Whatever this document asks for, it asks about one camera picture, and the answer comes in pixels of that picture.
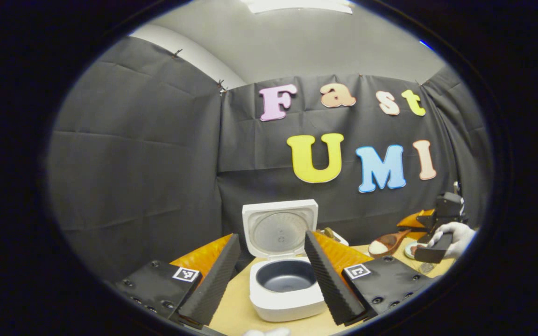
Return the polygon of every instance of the black inner pot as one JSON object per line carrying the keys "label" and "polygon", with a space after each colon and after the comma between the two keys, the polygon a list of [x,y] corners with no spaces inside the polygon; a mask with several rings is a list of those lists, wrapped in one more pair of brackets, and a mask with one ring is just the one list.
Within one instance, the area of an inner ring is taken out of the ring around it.
{"label": "black inner pot", "polygon": [[261,267],[256,281],[270,291],[283,293],[311,287],[316,279],[309,262],[283,260]]}

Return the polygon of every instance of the ceiling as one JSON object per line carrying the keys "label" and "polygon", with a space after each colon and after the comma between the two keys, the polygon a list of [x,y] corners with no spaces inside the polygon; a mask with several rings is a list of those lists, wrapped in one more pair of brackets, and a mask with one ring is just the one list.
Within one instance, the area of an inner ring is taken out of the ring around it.
{"label": "ceiling", "polygon": [[293,75],[365,74],[424,83],[444,62],[419,39],[360,6],[353,14],[194,0],[150,22],[207,49],[246,83]]}

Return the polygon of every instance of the gloved hand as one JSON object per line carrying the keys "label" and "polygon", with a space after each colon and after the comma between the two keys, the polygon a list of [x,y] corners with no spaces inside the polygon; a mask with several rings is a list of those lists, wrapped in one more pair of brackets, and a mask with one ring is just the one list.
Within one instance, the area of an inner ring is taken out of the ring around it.
{"label": "gloved hand", "polygon": [[433,238],[431,238],[427,247],[433,247],[444,233],[449,232],[452,233],[452,243],[444,254],[444,259],[459,257],[464,250],[466,250],[466,247],[468,247],[468,244],[470,244],[470,241],[475,234],[475,231],[472,230],[472,228],[469,228],[466,224],[450,222],[435,230],[435,234],[433,234]]}
{"label": "gloved hand", "polygon": [[242,336],[290,336],[292,331],[288,328],[277,328],[267,332],[259,330],[248,330]]}

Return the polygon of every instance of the ceiling light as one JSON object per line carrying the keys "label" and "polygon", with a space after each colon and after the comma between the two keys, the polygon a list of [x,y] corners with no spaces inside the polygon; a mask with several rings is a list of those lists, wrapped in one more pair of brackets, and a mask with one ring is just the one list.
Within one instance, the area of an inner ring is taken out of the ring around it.
{"label": "ceiling light", "polygon": [[348,0],[241,0],[254,14],[276,9],[318,8],[352,14]]}

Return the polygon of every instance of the black fabric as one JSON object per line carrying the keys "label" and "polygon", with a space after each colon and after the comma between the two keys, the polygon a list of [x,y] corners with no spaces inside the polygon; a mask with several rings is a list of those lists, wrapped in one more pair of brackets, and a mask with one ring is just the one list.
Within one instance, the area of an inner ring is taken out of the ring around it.
{"label": "black fabric", "polygon": [[54,126],[53,210],[78,255],[107,280],[221,234],[219,91],[171,56],[124,38],[83,74]]}
{"label": "black fabric", "polygon": [[435,104],[450,137],[457,162],[461,195],[465,200],[468,225],[479,227],[493,191],[491,140],[478,102],[458,75],[442,68],[423,88]]}
{"label": "black fabric", "polygon": [[[356,98],[350,107],[326,108],[319,89],[325,84],[342,83]],[[260,89],[294,84],[297,94],[284,119],[260,121],[263,100]],[[420,96],[426,115],[415,115],[401,93],[411,89]],[[382,112],[377,91],[395,97],[399,115]],[[370,243],[382,234],[396,231],[396,224],[407,215],[431,209],[435,198],[453,191],[457,167],[452,143],[442,117],[421,85],[398,79],[359,75],[281,78],[228,90],[222,99],[218,182],[222,198],[224,233],[242,234],[241,209],[244,204],[313,198],[319,204],[319,228],[331,227],[351,245]],[[327,183],[306,183],[292,168],[290,136],[315,137],[312,160],[315,168],[328,164],[325,133],[340,133],[342,171]],[[431,157],[437,176],[422,181],[416,149],[417,140],[431,142]],[[403,147],[405,187],[377,188],[360,193],[361,159],[358,147],[374,147],[383,160],[390,145]]]}

